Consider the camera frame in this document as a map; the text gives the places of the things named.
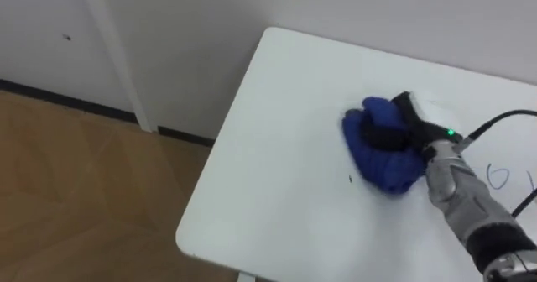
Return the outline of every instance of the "blue rag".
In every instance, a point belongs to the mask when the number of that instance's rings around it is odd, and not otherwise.
[[[371,115],[373,124],[377,126],[403,131],[408,128],[391,101],[368,97],[362,104],[363,110],[347,111],[342,122],[343,134],[352,158],[365,180],[385,193],[404,194],[424,174],[425,164],[411,147],[399,152],[370,147],[360,136],[360,125],[365,115]]]

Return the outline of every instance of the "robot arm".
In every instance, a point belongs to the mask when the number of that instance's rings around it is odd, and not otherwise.
[[[537,281],[537,247],[496,202],[448,140],[424,152],[430,201],[472,256],[486,282]]]
[[[409,140],[426,166],[429,198],[472,256],[485,282],[537,281],[537,246],[461,156],[462,136],[433,118],[449,117],[431,100],[404,92],[393,99],[409,125]]]

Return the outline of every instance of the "black cable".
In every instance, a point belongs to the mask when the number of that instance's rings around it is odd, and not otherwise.
[[[533,190],[531,194],[529,194],[524,201],[520,202],[519,206],[517,206],[514,211],[511,213],[511,216],[517,217],[520,215],[520,213],[529,206],[529,204],[537,197],[537,189]]]
[[[537,112],[536,111],[531,111],[531,110],[513,110],[513,111],[509,111],[509,112],[500,114],[500,115],[496,116],[495,118],[489,120],[488,122],[484,123],[481,127],[477,128],[476,131],[470,133],[470,135],[468,135],[468,138],[470,138],[471,140],[476,140],[481,135],[483,135],[485,132],[487,132],[487,130],[489,130],[490,127],[492,127],[495,123],[501,121],[504,118],[508,118],[510,116],[520,115],[520,114],[531,115],[531,116],[537,117]],[[537,189],[533,190],[526,197],[526,199],[524,199],[522,202],[520,202],[519,206],[517,206],[514,209],[514,211],[511,213],[511,216],[516,218],[516,216],[518,216],[526,207],[528,207],[528,205],[536,197],[537,197]]]
[[[520,114],[532,115],[532,116],[537,117],[537,112],[536,111],[531,111],[531,110],[513,110],[513,111],[509,111],[509,112],[500,114],[500,115],[496,116],[495,118],[489,120],[488,122],[484,123],[481,127],[477,128],[476,131],[470,133],[470,135],[468,135],[468,137],[471,138],[472,140],[476,140],[481,135],[483,135],[485,132],[487,132],[487,130],[489,130],[490,127],[492,127],[495,123],[501,121],[504,118],[508,118],[510,116],[520,115]]]

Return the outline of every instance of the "white tabletop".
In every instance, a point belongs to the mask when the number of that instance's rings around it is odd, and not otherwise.
[[[190,199],[176,240],[190,256],[292,281],[479,281],[423,180],[388,198],[358,174],[341,118],[367,96],[442,97],[463,132],[537,87],[283,29],[267,29]],[[537,120],[513,117],[465,152],[509,210],[531,191]],[[537,239],[532,205],[520,216]]]

